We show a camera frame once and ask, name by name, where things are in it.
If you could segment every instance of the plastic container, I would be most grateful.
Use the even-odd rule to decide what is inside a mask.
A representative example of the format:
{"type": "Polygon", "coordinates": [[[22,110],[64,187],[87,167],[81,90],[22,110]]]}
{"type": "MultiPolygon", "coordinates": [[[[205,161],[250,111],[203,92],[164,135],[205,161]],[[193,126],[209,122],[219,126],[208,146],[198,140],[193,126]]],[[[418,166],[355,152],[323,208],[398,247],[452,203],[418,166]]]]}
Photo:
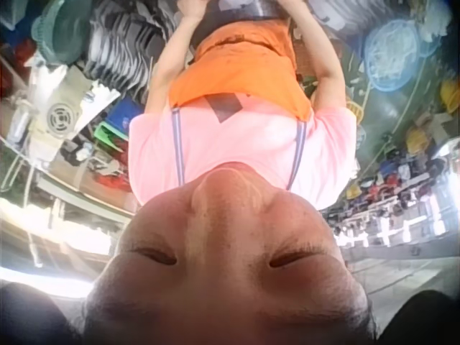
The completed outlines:
{"type": "Polygon", "coordinates": [[[419,60],[418,31],[407,20],[393,20],[372,31],[366,39],[364,63],[377,90],[392,92],[402,88],[418,70],[419,60]]]}
{"type": "Polygon", "coordinates": [[[9,127],[8,135],[6,136],[7,142],[17,146],[24,137],[31,118],[32,112],[28,105],[20,103],[14,112],[11,126],[9,127]]]}
{"type": "Polygon", "coordinates": [[[134,117],[143,112],[142,108],[133,102],[130,97],[125,97],[109,112],[106,123],[128,137],[129,124],[134,117]]]}

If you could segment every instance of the fan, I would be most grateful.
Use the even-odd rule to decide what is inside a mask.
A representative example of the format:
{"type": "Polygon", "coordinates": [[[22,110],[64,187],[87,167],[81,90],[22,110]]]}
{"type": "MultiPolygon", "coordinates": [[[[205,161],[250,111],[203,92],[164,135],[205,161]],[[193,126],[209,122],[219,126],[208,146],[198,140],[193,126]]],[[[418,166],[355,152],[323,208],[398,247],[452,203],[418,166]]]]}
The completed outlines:
{"type": "Polygon", "coordinates": [[[67,104],[58,103],[47,114],[48,130],[56,137],[65,137],[75,128],[77,115],[67,104]]]}

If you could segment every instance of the hand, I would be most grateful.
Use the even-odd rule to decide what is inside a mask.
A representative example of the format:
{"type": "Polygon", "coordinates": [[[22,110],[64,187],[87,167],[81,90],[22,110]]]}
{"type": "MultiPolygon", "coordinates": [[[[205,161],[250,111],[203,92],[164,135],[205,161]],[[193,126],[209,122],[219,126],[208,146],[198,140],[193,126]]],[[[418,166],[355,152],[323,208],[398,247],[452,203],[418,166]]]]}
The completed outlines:
{"type": "Polygon", "coordinates": [[[178,7],[184,18],[201,22],[206,13],[206,7],[209,1],[210,0],[179,0],[178,7]]]}
{"type": "Polygon", "coordinates": [[[305,5],[305,0],[276,0],[276,2],[289,14],[291,14],[291,11],[295,11],[299,6],[305,5]]]}

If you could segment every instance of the blue bin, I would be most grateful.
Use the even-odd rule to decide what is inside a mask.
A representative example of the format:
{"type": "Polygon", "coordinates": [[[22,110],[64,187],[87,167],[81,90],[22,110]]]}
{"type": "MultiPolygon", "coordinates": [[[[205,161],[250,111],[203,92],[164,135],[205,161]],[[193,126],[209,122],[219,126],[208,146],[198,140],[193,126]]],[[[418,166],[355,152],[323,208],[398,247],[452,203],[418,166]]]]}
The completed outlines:
{"type": "Polygon", "coordinates": [[[144,110],[127,96],[110,110],[106,122],[129,136],[129,124],[134,117],[142,113],[144,110]]]}

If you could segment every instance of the suspender strap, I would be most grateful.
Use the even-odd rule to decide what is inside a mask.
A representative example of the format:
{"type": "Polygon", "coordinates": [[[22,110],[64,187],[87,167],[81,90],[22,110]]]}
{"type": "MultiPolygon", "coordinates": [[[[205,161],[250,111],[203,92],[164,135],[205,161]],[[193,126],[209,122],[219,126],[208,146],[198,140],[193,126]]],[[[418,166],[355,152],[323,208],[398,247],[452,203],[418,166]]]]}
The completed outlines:
{"type": "Polygon", "coordinates": [[[172,110],[172,130],[174,134],[175,166],[178,172],[179,187],[185,185],[185,165],[182,148],[182,130],[180,128],[180,110],[178,107],[172,110]]]}
{"type": "Polygon", "coordinates": [[[291,173],[287,190],[293,187],[295,178],[299,172],[300,163],[302,162],[303,148],[305,147],[305,140],[307,137],[307,123],[304,121],[297,121],[297,137],[295,138],[295,155],[293,163],[293,171],[291,173]]]}
{"type": "MultiPolygon", "coordinates": [[[[179,186],[185,185],[185,165],[184,154],[182,146],[182,131],[180,128],[180,110],[178,107],[172,110],[172,130],[174,134],[174,148],[175,148],[175,164],[178,172],[179,186]]],[[[293,163],[293,171],[291,173],[287,190],[293,186],[295,178],[297,177],[300,163],[302,162],[303,148],[305,146],[305,139],[307,134],[307,124],[304,121],[297,123],[297,137],[295,139],[295,155],[293,163]]]]}

